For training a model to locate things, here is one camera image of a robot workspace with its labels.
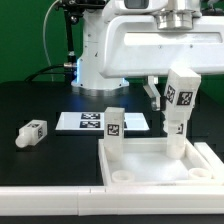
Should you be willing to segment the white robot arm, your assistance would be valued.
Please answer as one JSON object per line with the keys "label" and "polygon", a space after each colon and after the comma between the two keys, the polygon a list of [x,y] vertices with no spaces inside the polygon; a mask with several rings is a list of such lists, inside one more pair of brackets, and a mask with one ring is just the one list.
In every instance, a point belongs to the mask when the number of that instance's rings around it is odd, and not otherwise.
{"label": "white robot arm", "polygon": [[87,59],[104,78],[224,73],[224,16],[202,14],[200,0],[109,0],[88,25]]}

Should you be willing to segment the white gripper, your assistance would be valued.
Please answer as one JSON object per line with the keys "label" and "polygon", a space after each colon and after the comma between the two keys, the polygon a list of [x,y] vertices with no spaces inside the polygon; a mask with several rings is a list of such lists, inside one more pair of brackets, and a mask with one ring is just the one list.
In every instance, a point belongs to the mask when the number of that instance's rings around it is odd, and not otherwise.
{"label": "white gripper", "polygon": [[224,17],[203,16],[191,30],[160,30],[152,16],[118,16],[104,27],[98,70],[105,78],[148,76],[143,85],[153,111],[160,110],[154,77],[172,67],[224,74]]}

